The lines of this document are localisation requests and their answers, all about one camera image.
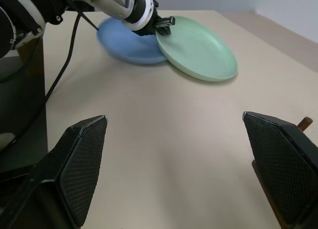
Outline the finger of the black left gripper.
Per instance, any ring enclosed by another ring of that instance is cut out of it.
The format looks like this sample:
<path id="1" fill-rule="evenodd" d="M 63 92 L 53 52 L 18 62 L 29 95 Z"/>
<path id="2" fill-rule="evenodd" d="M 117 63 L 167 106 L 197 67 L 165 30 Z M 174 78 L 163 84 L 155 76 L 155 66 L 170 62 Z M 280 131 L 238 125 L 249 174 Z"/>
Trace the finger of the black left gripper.
<path id="1" fill-rule="evenodd" d="M 158 34 L 160 34 L 162 36 L 168 36 L 171 34 L 171 30 L 170 30 L 169 26 L 158 27 L 158 28 L 156 28 L 156 31 Z"/>
<path id="2" fill-rule="evenodd" d="M 155 28 L 168 28 L 172 25 L 175 25 L 175 17 L 160 17 L 157 16 L 155 20 Z"/>

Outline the green speckled plate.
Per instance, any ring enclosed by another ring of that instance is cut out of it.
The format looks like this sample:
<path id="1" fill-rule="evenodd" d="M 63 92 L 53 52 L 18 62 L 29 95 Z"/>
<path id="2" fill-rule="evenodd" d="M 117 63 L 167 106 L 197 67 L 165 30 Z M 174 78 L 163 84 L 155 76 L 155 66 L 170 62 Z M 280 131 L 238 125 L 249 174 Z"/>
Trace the green speckled plate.
<path id="1" fill-rule="evenodd" d="M 214 82 L 229 80 L 238 73 L 236 58 L 229 47 L 193 19 L 176 16 L 170 34 L 156 36 L 166 58 L 189 76 Z"/>

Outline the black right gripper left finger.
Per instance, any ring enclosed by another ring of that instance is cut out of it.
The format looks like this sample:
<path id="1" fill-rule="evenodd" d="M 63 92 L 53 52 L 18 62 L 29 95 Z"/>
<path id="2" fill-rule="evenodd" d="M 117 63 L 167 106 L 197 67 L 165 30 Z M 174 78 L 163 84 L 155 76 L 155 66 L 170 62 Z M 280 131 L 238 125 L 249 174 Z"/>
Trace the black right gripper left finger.
<path id="1" fill-rule="evenodd" d="M 0 173 L 0 229 L 81 229 L 98 182 L 108 119 L 68 127 L 37 164 Z"/>

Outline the black and white robot torso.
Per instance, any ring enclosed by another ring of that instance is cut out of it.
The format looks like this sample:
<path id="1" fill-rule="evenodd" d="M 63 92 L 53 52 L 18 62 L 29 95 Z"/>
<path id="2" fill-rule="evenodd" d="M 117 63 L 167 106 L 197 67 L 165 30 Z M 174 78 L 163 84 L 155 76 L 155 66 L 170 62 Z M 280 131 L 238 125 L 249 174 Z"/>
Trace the black and white robot torso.
<path id="1" fill-rule="evenodd" d="M 47 23 L 59 25 L 63 13 L 72 9 L 83 16 L 92 0 L 0 0 L 0 59 L 30 41 L 39 40 Z"/>

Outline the blue plate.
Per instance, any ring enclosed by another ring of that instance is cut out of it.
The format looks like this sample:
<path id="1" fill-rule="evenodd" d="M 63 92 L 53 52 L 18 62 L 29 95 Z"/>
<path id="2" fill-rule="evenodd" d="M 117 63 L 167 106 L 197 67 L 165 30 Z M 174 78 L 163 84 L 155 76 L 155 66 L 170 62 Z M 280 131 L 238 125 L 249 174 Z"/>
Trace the blue plate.
<path id="1" fill-rule="evenodd" d="M 154 35 L 139 36 L 120 20 L 108 18 L 98 27 L 96 38 L 113 57 L 137 65 L 159 64 L 167 60 Z"/>

